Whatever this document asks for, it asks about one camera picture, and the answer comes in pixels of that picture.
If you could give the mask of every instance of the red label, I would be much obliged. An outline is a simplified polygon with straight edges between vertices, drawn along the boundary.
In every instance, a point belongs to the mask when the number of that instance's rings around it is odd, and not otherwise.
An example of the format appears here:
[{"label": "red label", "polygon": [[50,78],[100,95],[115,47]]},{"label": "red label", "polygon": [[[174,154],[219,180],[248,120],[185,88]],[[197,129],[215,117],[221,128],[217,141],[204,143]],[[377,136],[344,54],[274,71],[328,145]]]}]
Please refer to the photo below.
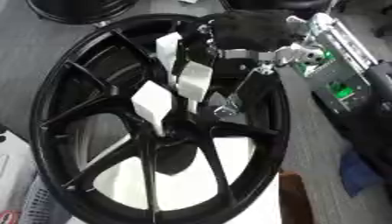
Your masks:
[{"label": "red label", "polygon": [[17,211],[4,211],[0,213],[0,224],[17,224],[19,212]]}]

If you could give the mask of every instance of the blue object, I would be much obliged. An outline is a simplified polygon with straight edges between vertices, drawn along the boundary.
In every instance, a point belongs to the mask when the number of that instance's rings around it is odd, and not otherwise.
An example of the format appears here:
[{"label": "blue object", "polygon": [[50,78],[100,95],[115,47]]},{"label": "blue object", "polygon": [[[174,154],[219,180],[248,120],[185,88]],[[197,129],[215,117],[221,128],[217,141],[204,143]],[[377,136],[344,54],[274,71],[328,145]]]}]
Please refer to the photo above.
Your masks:
[{"label": "blue object", "polygon": [[350,197],[355,197],[363,189],[381,184],[383,179],[375,173],[353,150],[340,160],[341,182]]}]

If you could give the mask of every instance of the black alloy wheel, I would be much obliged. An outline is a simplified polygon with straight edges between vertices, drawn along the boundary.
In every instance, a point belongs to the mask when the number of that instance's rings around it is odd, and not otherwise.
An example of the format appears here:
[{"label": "black alloy wheel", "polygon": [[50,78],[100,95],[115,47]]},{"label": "black alloy wheel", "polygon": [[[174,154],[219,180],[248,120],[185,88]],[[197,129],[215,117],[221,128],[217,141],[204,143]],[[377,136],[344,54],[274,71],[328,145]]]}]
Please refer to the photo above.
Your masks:
[{"label": "black alloy wheel", "polygon": [[[224,223],[253,203],[278,173],[290,134],[289,103],[280,80],[245,113],[247,124],[188,115],[182,109],[183,99],[177,97],[177,107],[164,123],[171,134],[163,139],[135,114],[130,97],[147,80],[165,86],[165,70],[154,58],[155,40],[185,29],[195,19],[144,15],[103,27],[70,49],[38,91],[31,113],[31,146],[38,169],[55,199],[81,220],[90,224]],[[228,96],[234,91],[248,73],[240,69],[243,63],[250,62],[216,62],[203,109],[208,111],[214,93]],[[74,140],[71,126],[102,113],[117,116],[131,139],[81,170],[70,146]],[[251,138],[255,150],[243,173],[230,185],[213,137],[231,136]],[[162,211],[155,186],[157,149],[186,144],[196,145],[205,155],[218,193],[196,206]],[[140,158],[143,165],[147,209],[113,201],[93,186],[100,173],[132,157]]]}]

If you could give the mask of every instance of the gray floor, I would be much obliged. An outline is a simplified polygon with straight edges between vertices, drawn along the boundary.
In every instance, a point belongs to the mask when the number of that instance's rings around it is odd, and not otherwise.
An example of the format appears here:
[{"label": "gray floor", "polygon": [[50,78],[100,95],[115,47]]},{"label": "gray floor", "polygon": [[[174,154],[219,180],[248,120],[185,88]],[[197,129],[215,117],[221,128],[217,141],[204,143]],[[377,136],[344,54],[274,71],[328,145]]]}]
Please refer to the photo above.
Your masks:
[{"label": "gray floor", "polygon": [[[392,60],[392,38],[377,39],[371,33],[387,20],[376,13],[382,0],[357,2],[340,17],[377,57]],[[123,17],[149,12],[205,15],[221,10],[217,0],[200,0],[192,6],[177,0],[143,0]],[[24,0],[0,0],[0,123],[28,139],[29,111],[39,84],[60,55],[92,30],[92,26],[38,20]],[[317,223],[390,223],[392,208],[381,187],[367,189],[354,199],[347,196],[338,165],[349,144],[315,106],[300,78],[284,76],[283,81],[292,109],[292,135],[284,168],[304,177]]]}]

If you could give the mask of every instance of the wheel rim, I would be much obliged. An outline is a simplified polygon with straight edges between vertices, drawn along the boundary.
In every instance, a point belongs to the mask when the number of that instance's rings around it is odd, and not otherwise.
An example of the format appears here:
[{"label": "wheel rim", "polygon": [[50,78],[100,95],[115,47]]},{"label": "wheel rim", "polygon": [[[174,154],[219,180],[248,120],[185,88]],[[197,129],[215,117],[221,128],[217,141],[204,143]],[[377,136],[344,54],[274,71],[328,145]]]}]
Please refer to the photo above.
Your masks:
[{"label": "wheel rim", "polygon": [[[147,191],[150,205],[149,209],[130,208],[110,200],[98,191],[86,191],[88,189],[86,189],[85,185],[76,185],[75,183],[77,181],[75,180],[77,178],[75,177],[80,175],[80,171],[76,171],[74,166],[65,165],[67,164],[65,161],[70,161],[70,157],[59,151],[63,151],[61,149],[63,147],[61,141],[66,142],[67,137],[69,137],[64,135],[64,131],[65,126],[70,121],[78,120],[78,118],[83,118],[97,112],[107,112],[119,116],[123,122],[128,124],[125,126],[129,131],[138,129],[140,123],[142,124],[141,126],[144,126],[139,118],[133,116],[132,108],[129,106],[130,101],[126,101],[125,98],[128,99],[129,95],[133,95],[141,87],[146,80],[145,77],[156,82],[165,82],[163,68],[159,63],[154,62],[154,59],[146,56],[148,55],[149,49],[154,49],[153,44],[151,44],[151,39],[154,40],[156,37],[163,36],[167,32],[173,32],[173,27],[181,29],[181,25],[190,23],[194,19],[194,17],[180,15],[149,15],[133,17],[105,27],[84,38],[66,53],[50,72],[39,90],[31,116],[31,143],[38,168],[53,196],[71,213],[84,221],[88,223],[222,223],[235,217],[248,207],[275,177],[283,161],[290,132],[290,112],[281,84],[277,85],[276,90],[266,96],[262,103],[260,103],[262,108],[267,107],[269,111],[269,125],[267,128],[278,131],[273,139],[268,140],[268,145],[262,143],[262,146],[267,145],[268,150],[255,150],[248,166],[231,186],[228,185],[227,181],[221,181],[218,183],[220,188],[219,194],[197,206],[173,211],[154,210],[154,200],[156,199],[151,195],[151,192],[153,192],[151,190],[150,193]],[[143,47],[138,47],[133,43],[138,43]],[[110,45],[120,46],[122,51],[130,52],[131,56],[137,58],[137,61],[140,62],[140,69],[143,70],[142,72],[134,71],[134,77],[131,77],[130,80],[123,81],[124,83],[132,83],[132,87],[128,89],[127,97],[122,97],[121,94],[117,94],[122,91],[120,87],[113,87],[113,83],[102,79],[102,77],[96,79],[89,71],[89,67],[93,67],[95,60],[99,58],[97,55],[108,51],[107,47],[103,46]],[[70,83],[74,84],[74,80],[68,78],[72,76],[69,75],[69,71],[83,75],[83,79],[87,80],[88,87],[84,86],[77,91],[73,88],[70,92],[66,86],[69,86]],[[238,73],[217,75],[217,77],[213,78],[213,87],[222,88],[223,86],[225,89],[223,92],[228,91],[228,89],[235,87],[235,84],[243,78],[243,75],[241,76]],[[108,100],[105,97],[94,98],[94,100],[88,99],[87,95],[91,96],[92,89],[95,92],[98,90],[103,95],[110,96],[110,99]],[[70,102],[65,101],[65,98],[74,99]],[[79,113],[74,113],[75,105],[80,105],[81,103],[84,103],[84,109],[79,110]],[[257,116],[259,113],[259,108],[256,108],[254,111],[249,111],[248,116],[252,123],[263,122],[263,119]],[[183,124],[180,126],[176,124],[173,128],[181,129],[186,127],[184,131],[188,131],[194,130],[196,127],[192,126],[192,123],[189,124],[189,122],[183,122]],[[260,135],[260,132],[251,132],[242,126],[239,127],[237,125],[233,128],[231,126],[228,127],[226,123],[221,124],[218,127],[220,131],[215,131],[217,135],[225,133],[226,135],[231,135],[233,134],[231,132],[234,130],[237,131],[234,134],[238,135],[238,128],[242,128],[243,133],[240,133],[242,136],[252,137],[255,135],[257,138],[260,138],[263,135],[263,133]],[[194,137],[199,133],[196,131],[189,135]],[[141,135],[140,138],[143,139],[146,136],[151,135]],[[125,154],[125,157],[132,156],[128,152]],[[210,154],[209,156],[212,158],[208,158],[208,162],[213,161],[211,163],[214,166],[216,159],[213,158],[214,155]],[[215,166],[213,170],[215,177],[219,176],[219,179],[224,179],[221,176],[219,166]],[[91,175],[86,175],[87,177],[85,179],[95,177],[93,175],[95,174],[94,171],[89,173]],[[151,177],[146,177],[146,179],[153,181]]]}]

